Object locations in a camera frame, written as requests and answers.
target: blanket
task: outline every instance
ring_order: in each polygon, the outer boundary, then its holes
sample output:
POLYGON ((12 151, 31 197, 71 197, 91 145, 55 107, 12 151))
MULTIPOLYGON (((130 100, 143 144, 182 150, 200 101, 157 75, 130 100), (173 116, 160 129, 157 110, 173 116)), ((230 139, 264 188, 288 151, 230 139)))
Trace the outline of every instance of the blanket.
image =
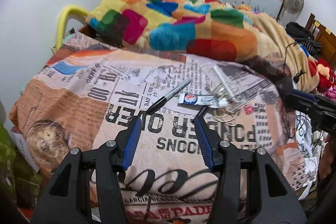
MULTIPOLYGON (((98 148, 139 115, 142 133, 133 163, 118 175, 127 213, 154 222, 180 218, 205 223, 218 177, 205 166, 191 123, 199 109, 178 105, 177 95, 154 115, 146 115, 146 110, 186 77, 193 80, 181 93, 211 93, 219 81, 210 72, 216 64, 246 104, 231 123, 207 114, 208 126, 238 148, 264 147, 292 188, 303 186, 305 161, 289 138, 295 114, 284 111, 268 79, 237 63, 140 48, 120 50, 76 33, 28 83, 10 119, 41 171, 51 175, 71 148, 98 148)), ((94 201, 95 186, 93 173, 94 201)), ((242 177, 242 207, 244 186, 242 177)))
POLYGON ((87 23, 126 47, 243 63, 274 83, 303 70, 305 92, 319 83, 313 58, 273 18, 220 0, 103 0, 87 23))

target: metal bolt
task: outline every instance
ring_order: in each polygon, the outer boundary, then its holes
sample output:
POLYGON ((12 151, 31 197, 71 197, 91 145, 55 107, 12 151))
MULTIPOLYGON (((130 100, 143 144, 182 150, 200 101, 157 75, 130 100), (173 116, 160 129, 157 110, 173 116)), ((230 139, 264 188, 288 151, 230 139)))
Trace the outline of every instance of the metal bolt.
POLYGON ((230 145, 228 141, 221 141, 219 144, 223 147, 228 147, 230 145))
POLYGON ((257 153, 260 154, 260 155, 265 155, 265 154, 266 154, 266 150, 263 149, 263 148, 261 148, 261 147, 259 147, 259 148, 257 149, 257 153))
POLYGON ((113 141, 113 140, 111 140, 111 141, 107 141, 106 145, 107 145, 108 147, 113 147, 113 146, 116 145, 116 142, 113 141))
POLYGON ((73 155, 78 154, 78 152, 79 152, 79 149, 77 147, 70 150, 70 153, 73 154, 73 155))

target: red plush toy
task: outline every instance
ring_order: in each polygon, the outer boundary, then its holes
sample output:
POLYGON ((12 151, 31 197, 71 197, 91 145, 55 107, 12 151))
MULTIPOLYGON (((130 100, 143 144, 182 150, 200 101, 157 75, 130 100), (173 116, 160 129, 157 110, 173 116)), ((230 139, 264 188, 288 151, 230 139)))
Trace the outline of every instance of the red plush toy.
POLYGON ((316 64, 320 76, 318 90, 322 92, 335 85, 335 73, 328 63, 321 58, 317 60, 316 64))

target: wooden headboard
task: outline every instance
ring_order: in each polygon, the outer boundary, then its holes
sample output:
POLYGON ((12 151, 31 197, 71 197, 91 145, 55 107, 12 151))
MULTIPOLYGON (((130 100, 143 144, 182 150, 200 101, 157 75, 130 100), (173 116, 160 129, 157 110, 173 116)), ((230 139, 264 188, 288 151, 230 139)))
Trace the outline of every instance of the wooden headboard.
POLYGON ((325 26, 315 20, 315 16, 310 14, 306 29, 313 34, 318 31, 316 41, 322 44, 321 58, 328 62, 328 64, 335 69, 336 67, 336 37, 325 26))

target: yellow foam tube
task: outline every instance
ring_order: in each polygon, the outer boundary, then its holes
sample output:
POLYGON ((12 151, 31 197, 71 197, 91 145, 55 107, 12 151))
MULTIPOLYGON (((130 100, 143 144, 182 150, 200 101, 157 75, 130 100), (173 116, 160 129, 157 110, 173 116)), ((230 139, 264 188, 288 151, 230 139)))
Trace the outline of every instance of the yellow foam tube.
POLYGON ((56 50, 62 47, 62 42, 64 39, 64 32, 67 23, 67 17, 69 14, 77 14, 79 16, 87 17, 89 12, 84 8, 75 5, 68 5, 63 8, 61 16, 59 17, 57 24, 57 38, 56 38, 56 50))

